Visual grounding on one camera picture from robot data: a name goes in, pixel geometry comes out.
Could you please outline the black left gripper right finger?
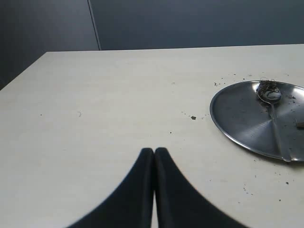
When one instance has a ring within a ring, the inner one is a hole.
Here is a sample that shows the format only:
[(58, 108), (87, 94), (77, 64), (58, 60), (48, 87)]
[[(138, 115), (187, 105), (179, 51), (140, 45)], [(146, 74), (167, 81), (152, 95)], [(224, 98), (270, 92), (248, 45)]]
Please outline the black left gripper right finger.
[(166, 148), (154, 154), (160, 228), (244, 228), (205, 199), (184, 177)]

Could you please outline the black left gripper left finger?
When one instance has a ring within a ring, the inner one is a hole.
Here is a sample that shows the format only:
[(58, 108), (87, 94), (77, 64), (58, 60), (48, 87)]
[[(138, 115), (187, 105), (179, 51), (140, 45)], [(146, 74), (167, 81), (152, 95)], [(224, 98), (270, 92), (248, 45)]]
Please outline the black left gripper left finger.
[(71, 228), (150, 228), (153, 209), (154, 153), (143, 148), (120, 185)]

